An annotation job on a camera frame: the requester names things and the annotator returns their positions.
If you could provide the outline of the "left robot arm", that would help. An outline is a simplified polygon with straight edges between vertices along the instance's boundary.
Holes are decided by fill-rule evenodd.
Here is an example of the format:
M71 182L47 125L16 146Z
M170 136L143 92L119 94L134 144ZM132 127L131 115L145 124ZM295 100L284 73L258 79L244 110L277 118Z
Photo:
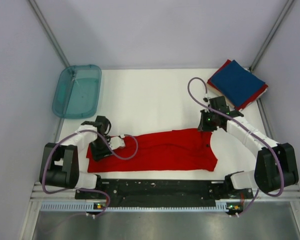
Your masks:
M96 162L111 155L107 147L111 126L105 116L97 116L95 121L84 121L72 137L47 143L43 149L40 183L64 189L86 189L92 198L99 198L104 191L103 185L97 182L100 177L80 171L80 153L89 150Z

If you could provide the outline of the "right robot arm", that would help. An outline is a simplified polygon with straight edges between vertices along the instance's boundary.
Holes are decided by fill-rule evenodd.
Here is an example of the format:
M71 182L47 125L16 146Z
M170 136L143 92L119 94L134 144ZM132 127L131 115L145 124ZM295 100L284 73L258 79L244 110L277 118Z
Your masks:
M223 192L235 198L242 189L258 188L269 195L299 182L295 150L289 143L279 143L251 125L238 110L231 110L225 97L205 97L198 130L223 129L239 140L256 158L255 168L225 176Z

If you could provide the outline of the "folded cream t shirt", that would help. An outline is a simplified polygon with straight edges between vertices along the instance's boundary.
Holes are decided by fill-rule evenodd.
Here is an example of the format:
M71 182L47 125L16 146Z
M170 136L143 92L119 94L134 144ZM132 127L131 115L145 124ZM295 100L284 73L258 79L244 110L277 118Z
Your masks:
M231 108L235 108L234 104L223 94L221 93L219 90L217 90L215 87L213 87L212 85L210 85L208 82L206 83L207 89L209 94L214 94L218 97L225 97L225 101L226 103L231 107Z

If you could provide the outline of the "teal plastic bin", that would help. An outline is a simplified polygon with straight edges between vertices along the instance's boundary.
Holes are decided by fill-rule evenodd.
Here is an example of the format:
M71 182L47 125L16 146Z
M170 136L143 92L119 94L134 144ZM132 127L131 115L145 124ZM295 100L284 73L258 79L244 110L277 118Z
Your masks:
M62 119L86 119L94 116L101 82L102 70L97 65L71 65L65 68L55 89L52 112Z

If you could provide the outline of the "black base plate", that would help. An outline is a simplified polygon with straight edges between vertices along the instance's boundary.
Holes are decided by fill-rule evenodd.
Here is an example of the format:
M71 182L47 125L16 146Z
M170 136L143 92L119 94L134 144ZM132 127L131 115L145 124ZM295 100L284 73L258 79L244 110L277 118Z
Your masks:
M217 200L252 199L252 190L230 191L221 181L102 179L97 189L110 196L110 207L211 207Z

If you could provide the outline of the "right aluminium frame post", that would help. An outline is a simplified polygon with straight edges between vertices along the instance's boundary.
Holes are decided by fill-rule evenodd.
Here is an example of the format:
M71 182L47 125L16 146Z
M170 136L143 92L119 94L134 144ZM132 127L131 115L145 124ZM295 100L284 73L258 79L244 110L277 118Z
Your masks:
M265 40L263 41L260 49L258 50L255 58L253 59L251 65L248 68L248 70L251 73L253 73L259 66L262 58L264 57L265 53L267 52L268 48L270 47L272 41L274 40L277 32L279 31L280 27L284 23L285 19L288 17L289 13L293 9L295 3L296 3L296 0L286 0L285 1L282 10L280 11L278 17L276 18L270 31L268 32Z

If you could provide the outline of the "aluminium frame post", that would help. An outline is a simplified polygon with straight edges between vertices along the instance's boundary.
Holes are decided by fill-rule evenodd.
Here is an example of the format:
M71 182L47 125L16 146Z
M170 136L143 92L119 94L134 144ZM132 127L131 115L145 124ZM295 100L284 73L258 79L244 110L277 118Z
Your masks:
M270 47L272 41L274 40L277 32L279 31L280 27L284 23L285 19L288 17L289 13L293 9L295 3L296 3L296 0L286 0L285 1L282 10L280 11L278 17L276 18L270 31L268 32L265 40L263 41L260 49L258 50L255 58L253 59L251 65L248 68L248 70L251 73L253 73L259 66L262 58L264 57L265 53L267 52L268 48Z
M27 0L27 3L31 7L35 17L39 21L39 24L41 25L43 32L45 33L47 39L49 40L52 48L54 49L56 55L58 56L59 60L63 64L65 68L68 68L71 64L69 63L66 55L64 54L64 51L62 50L55 34L53 33L50 25L48 24L45 16L43 15L38 3L36 0Z

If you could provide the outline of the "left aluminium frame post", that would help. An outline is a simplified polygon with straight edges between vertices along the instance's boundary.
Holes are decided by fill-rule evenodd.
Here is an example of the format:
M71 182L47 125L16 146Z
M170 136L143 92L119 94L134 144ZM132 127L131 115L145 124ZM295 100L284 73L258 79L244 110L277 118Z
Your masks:
M43 32L45 33L47 39L49 40L52 48L54 49L56 55L58 56L59 60L63 64L65 68L68 68L71 64L69 63L66 55L64 54L64 51L62 50L55 34L53 33L50 25L48 24L45 16L43 15L38 3L36 0L27 0L27 3L31 7L35 17L39 21L39 24L41 25Z

